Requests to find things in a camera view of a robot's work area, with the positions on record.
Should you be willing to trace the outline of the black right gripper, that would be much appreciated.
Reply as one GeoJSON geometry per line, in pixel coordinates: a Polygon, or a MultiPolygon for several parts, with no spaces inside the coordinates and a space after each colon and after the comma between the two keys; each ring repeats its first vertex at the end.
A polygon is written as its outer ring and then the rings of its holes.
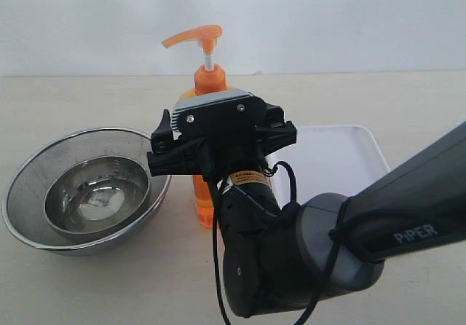
{"type": "Polygon", "coordinates": [[[201,175],[206,182],[219,182],[236,171],[258,171],[271,176],[275,167],[266,156],[296,143],[297,129],[284,119],[280,106],[266,104],[262,127],[250,135],[187,138],[171,127],[168,109],[151,133],[151,151],[146,153],[152,176],[201,175]]]}

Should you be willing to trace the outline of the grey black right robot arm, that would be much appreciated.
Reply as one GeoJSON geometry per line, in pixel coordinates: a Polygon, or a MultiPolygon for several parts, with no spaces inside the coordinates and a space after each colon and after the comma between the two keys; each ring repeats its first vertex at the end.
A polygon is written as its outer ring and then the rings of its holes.
{"type": "Polygon", "coordinates": [[[201,175],[213,200],[216,296],[221,314],[250,318],[300,310],[367,289],[384,261],[465,239],[465,126],[354,196],[300,204],[287,162],[294,144],[279,106],[226,103],[164,111],[147,154],[152,176],[201,175]]]}

